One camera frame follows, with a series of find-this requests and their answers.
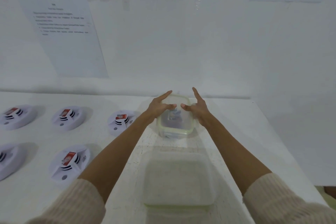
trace beige sleeve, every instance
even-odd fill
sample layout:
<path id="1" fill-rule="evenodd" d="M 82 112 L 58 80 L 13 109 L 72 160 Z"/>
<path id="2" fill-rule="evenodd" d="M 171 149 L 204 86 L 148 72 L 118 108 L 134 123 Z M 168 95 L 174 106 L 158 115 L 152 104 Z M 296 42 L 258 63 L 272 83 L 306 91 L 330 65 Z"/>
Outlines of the beige sleeve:
<path id="1" fill-rule="evenodd" d="M 99 224 L 105 211 L 96 187 L 86 180 L 77 179 L 41 216 L 26 224 Z"/>
<path id="2" fill-rule="evenodd" d="M 276 174 L 260 177 L 243 197 L 255 223 L 336 223 L 336 211 L 306 203 Z"/>

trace white table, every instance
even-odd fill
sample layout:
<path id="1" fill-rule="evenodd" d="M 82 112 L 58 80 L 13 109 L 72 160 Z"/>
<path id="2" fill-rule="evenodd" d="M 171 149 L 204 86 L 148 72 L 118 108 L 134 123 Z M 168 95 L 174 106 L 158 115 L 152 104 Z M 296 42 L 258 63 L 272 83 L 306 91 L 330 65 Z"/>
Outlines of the white table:
<path id="1" fill-rule="evenodd" d="M 131 96 L 98 96 L 68 94 L 30 94 L 0 92 L 0 111 L 19 105 L 37 106 L 38 117 L 31 124 L 13 131 L 0 131 L 0 143 L 23 143 L 28 149 L 24 166 L 0 182 L 0 221 L 23 223 L 42 213 L 62 189 L 48 176 L 48 165 L 54 154 L 74 144 L 87 145 L 98 154 L 114 137 L 107 129 L 107 118 L 120 109 L 144 111 L 151 98 Z M 259 158 L 306 201 L 325 204 L 304 175 L 295 159 L 283 145 L 257 105 L 245 99 L 206 99 L 210 111 L 250 152 Z M 86 121 L 69 132 L 56 131 L 52 115 L 68 105 L 83 106 Z M 136 179 L 141 154 L 151 150 L 174 150 L 207 154 L 216 173 L 221 192 L 215 205 L 203 217 L 188 223 L 253 222 L 242 204 L 241 194 L 221 155 L 207 131 L 198 125 L 190 137 L 172 140 L 160 137 L 151 124 L 135 150 L 109 197 L 103 223 L 185 223 L 179 218 L 155 216 L 139 202 Z"/>

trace red label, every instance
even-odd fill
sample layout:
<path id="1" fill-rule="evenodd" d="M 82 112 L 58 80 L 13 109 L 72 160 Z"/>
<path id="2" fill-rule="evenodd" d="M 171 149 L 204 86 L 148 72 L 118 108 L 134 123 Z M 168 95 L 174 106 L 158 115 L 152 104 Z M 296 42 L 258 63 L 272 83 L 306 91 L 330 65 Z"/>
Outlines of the red label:
<path id="1" fill-rule="evenodd" d="M 64 109 L 64 111 L 61 113 L 61 117 L 65 117 L 67 114 L 68 114 L 68 112 L 70 111 L 70 109 Z"/>
<path id="2" fill-rule="evenodd" d="M 118 114 L 116 116 L 116 119 L 126 119 L 126 117 L 127 117 L 127 114 Z"/>
<path id="3" fill-rule="evenodd" d="M 75 152 L 70 151 L 62 160 L 62 165 L 67 166 L 70 163 L 71 159 L 75 156 L 75 154 Z"/>
<path id="4" fill-rule="evenodd" d="M 4 115 L 8 116 L 8 115 L 12 114 L 13 112 L 15 112 L 17 109 L 19 109 L 19 108 L 13 107 L 12 109 L 5 112 Z"/>

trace upside-down plastic container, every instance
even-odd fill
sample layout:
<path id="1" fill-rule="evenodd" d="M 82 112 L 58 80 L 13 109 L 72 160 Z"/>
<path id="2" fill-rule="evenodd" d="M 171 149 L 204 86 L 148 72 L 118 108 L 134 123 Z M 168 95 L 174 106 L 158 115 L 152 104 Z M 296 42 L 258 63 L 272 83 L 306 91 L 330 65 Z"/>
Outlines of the upside-down plastic container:
<path id="1" fill-rule="evenodd" d="M 176 104 L 174 110 L 166 110 L 157 118 L 157 126 L 162 137 L 183 138 L 194 129 L 194 118 L 191 112 L 182 109 L 181 104 L 190 105 L 190 100 L 182 95 L 169 95 L 162 101 L 164 104 Z"/>
<path id="2" fill-rule="evenodd" d="M 217 197 L 208 158 L 199 153 L 144 153 L 138 182 L 147 207 L 207 208 Z"/>

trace food container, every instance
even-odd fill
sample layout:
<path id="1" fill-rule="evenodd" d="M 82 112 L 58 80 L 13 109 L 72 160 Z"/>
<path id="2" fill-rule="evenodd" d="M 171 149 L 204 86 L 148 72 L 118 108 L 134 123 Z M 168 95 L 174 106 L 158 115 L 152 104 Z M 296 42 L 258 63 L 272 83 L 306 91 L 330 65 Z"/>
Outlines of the food container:
<path id="1" fill-rule="evenodd" d="M 162 100 L 164 104 L 176 104 L 174 110 L 166 110 L 157 118 L 157 126 L 162 137 L 183 138 L 194 129 L 194 118 L 191 112 L 182 109 L 181 104 L 190 105 L 189 98 L 170 94 Z"/>
<path id="2" fill-rule="evenodd" d="M 147 207 L 206 209 L 215 202 L 216 184 L 203 154 L 152 151 L 141 157 L 138 188 Z"/>

